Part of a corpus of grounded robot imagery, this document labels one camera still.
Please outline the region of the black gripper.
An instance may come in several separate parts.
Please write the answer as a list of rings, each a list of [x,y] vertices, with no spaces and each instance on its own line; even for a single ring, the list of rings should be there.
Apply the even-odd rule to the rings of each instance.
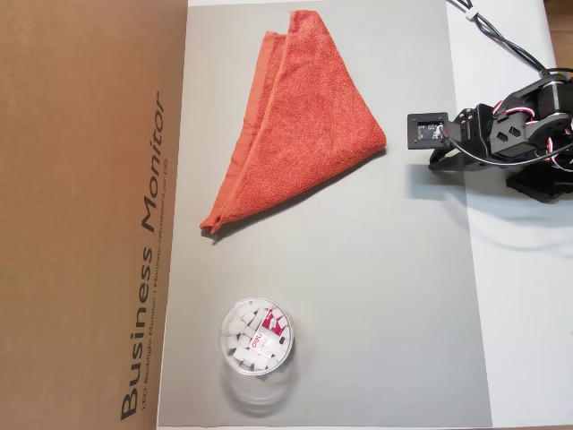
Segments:
[[[462,109],[453,121],[447,123],[447,135],[464,150],[487,158],[491,155],[490,133],[492,130],[492,107],[478,104]],[[449,155],[453,148],[434,149],[428,168],[441,172],[475,172],[486,169],[486,165],[463,152]]]

